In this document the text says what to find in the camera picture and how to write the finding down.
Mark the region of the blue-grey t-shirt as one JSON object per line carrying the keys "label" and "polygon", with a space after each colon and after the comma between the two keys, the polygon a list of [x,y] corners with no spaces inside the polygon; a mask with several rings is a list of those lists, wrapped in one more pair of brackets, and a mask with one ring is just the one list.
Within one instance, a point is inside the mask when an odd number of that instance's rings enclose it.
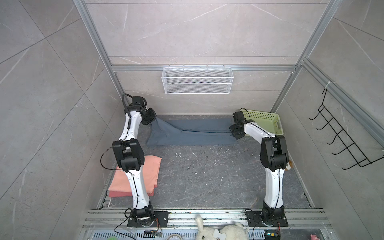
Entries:
{"label": "blue-grey t-shirt", "polygon": [[230,119],[167,120],[156,118],[151,123],[147,146],[236,145],[230,132]]}

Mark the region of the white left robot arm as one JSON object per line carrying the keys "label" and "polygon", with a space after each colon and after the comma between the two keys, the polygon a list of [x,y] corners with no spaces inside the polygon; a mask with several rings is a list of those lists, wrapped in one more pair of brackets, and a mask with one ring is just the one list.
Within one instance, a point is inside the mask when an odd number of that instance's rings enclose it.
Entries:
{"label": "white left robot arm", "polygon": [[118,167],[125,172],[133,195],[131,218],[138,222],[154,220],[154,210],[147,194],[143,168],[145,154],[138,140],[140,125],[148,125],[156,119],[156,112],[147,108],[147,101],[140,96],[122,94],[125,125],[121,137],[112,143]]}

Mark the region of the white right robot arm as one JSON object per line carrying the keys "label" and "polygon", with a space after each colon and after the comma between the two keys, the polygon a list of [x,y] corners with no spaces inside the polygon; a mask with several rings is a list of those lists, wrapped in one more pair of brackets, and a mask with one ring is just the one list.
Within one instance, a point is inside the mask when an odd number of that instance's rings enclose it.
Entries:
{"label": "white right robot arm", "polygon": [[266,172],[266,195],[260,217],[254,226],[287,227],[283,201],[283,176],[289,164],[288,148],[283,135],[264,130],[253,120],[247,120],[242,111],[233,113],[232,135],[238,140],[249,135],[261,144],[260,161]]}

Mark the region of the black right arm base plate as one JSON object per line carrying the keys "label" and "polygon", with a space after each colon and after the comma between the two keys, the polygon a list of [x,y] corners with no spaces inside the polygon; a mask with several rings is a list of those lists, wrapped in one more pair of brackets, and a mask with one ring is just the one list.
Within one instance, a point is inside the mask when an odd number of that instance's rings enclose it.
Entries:
{"label": "black right arm base plate", "polygon": [[245,209],[244,214],[247,218],[249,227],[288,227],[287,217],[284,211],[278,210],[268,212],[265,209],[253,211]]}

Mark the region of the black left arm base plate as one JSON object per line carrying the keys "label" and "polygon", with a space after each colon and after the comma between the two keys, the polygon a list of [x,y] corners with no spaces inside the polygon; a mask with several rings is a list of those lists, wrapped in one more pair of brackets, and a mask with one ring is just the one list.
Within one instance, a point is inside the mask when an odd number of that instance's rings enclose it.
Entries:
{"label": "black left arm base plate", "polygon": [[168,225],[169,212],[154,211],[153,218],[128,218],[127,227],[135,228],[165,228]]}

